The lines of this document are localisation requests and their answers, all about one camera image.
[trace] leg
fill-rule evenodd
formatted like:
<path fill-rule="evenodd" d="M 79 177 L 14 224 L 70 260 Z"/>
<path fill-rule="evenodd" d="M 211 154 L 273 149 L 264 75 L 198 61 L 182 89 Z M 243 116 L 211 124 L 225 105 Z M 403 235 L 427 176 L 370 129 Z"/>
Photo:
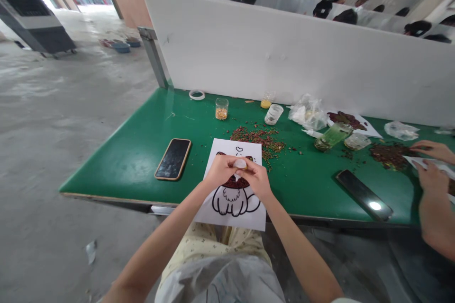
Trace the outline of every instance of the leg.
<path fill-rule="evenodd" d="M 183 264 L 206 257 L 222 255 L 227 253 L 226 249 L 225 245 L 217 241 L 213 225 L 191 223 L 169 263 L 164 268 L 159 287 L 161 287 L 161 284 L 171 272 Z"/>
<path fill-rule="evenodd" d="M 228 245 L 236 253 L 258 256 L 272 267 L 272 262 L 264 249 L 259 231 L 229 226 L 223 231 L 221 242 Z"/>

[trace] metal frame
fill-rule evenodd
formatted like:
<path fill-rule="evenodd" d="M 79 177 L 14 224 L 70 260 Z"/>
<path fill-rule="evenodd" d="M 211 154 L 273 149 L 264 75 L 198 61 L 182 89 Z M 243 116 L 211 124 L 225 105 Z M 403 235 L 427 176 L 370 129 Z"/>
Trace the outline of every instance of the metal frame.
<path fill-rule="evenodd" d="M 158 40 L 158 38 L 156 37 L 155 30 L 144 26 L 138 26 L 137 29 L 142 41 L 144 42 L 144 48 L 146 49 L 148 59 L 150 60 L 156 80 L 158 81 L 158 85 L 160 88 L 167 89 L 169 84 L 167 82 L 166 75 L 164 74 L 158 49 L 156 48 L 155 40 Z"/>
<path fill-rule="evenodd" d="M 115 207 L 126 208 L 129 210 L 152 214 L 152 215 L 170 215 L 174 209 L 178 206 L 177 204 L 167 204 L 167 203 L 155 203 L 148 201 L 140 200 L 127 200 L 127 199 L 118 199 L 118 198 L 109 198 L 102 196 L 86 196 L 79 195 L 75 193 L 62 193 L 62 195 L 67 197 L 72 197 L 75 199 L 82 199 L 86 201 L 92 201 L 95 203 L 110 205 Z M 384 228 L 419 228 L 418 226 L 413 225 L 404 225 L 404 224 L 393 224 L 393 223 L 382 223 L 382 222 L 364 222 L 360 220 L 348 220 L 348 219 L 337 219 L 337 218 L 326 218 L 326 217 L 316 217 L 309 215 L 299 215 L 299 214 L 290 214 L 292 220 L 298 226 L 312 226 L 312 227 L 322 227 L 322 228 L 338 228 L 338 229 L 384 229 Z M 271 223 L 269 216 L 267 215 L 266 221 Z"/>

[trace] concrete floor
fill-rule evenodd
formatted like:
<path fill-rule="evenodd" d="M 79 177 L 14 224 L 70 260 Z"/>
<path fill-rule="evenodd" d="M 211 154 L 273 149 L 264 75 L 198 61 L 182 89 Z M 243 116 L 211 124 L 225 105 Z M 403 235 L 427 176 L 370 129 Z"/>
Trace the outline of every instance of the concrete floor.
<path fill-rule="evenodd" d="M 0 302 L 97 302 L 160 222 L 58 194 L 157 83 L 143 48 L 117 54 L 99 46 L 99 38 L 138 36 L 113 8 L 56 15 L 75 40 L 77 55 L 44 59 L 12 42 L 0 43 Z M 1 22 L 0 31 L 15 36 Z M 347 295 L 363 302 L 392 301 L 377 275 L 384 265 L 378 249 L 343 251 L 334 247 L 337 240 L 324 240 L 337 234 L 303 231 Z M 84 247 L 92 240 L 98 248 L 89 266 Z M 387 252 L 383 241 L 373 242 Z M 264 244 L 287 301 L 306 301 L 271 225 Z M 376 263 L 367 268 L 372 258 Z"/>

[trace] green table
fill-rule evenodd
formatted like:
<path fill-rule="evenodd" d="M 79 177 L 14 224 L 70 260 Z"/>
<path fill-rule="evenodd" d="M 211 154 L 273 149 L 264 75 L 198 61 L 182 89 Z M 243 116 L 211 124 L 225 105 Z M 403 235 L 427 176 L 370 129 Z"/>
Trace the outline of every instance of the green table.
<path fill-rule="evenodd" d="M 204 100 L 195 101 L 189 98 L 187 91 L 157 89 L 62 185 L 60 193 L 114 205 L 129 204 L 132 208 L 136 205 L 144 207 L 144 212 L 148 212 L 151 205 L 175 207 L 202 180 L 213 138 L 229 139 L 240 125 L 250 130 L 257 122 L 263 128 L 267 110 L 260 108 L 259 102 L 245 103 L 244 99 L 228 98 L 228 118 L 219 121 L 215 118 L 217 97 L 207 94 Z M 370 215 L 335 180 L 341 170 L 356 169 L 356 176 L 394 211 L 389 225 L 418 225 L 421 189 L 411 167 L 404 173 L 386 170 L 371 158 L 368 147 L 354 152 L 353 160 L 342 157 L 345 148 L 342 143 L 321 153 L 314 148 L 314 139 L 287 118 L 288 112 L 285 109 L 275 125 L 280 132 L 275 136 L 297 151 L 286 150 L 278 159 L 273 159 L 269 178 L 274 194 L 292 217 L 347 227 L 365 223 L 373 226 Z M 385 141 L 398 141 L 385 133 L 386 120 L 366 119 Z M 421 129 L 421 139 L 455 148 L 451 136 L 438 135 L 433 127 L 414 126 Z M 184 172 L 178 181 L 156 180 L 154 173 L 172 138 L 192 142 Z"/>

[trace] white cloth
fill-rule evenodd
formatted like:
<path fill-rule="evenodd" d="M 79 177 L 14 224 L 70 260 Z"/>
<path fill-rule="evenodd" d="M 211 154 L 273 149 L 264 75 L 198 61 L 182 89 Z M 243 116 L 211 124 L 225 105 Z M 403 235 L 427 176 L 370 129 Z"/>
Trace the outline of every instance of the white cloth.
<path fill-rule="evenodd" d="M 185 264 L 162 283 L 155 303 L 286 303 L 270 266 L 256 256 L 226 255 Z M 358 303 L 337 299 L 333 303 Z"/>

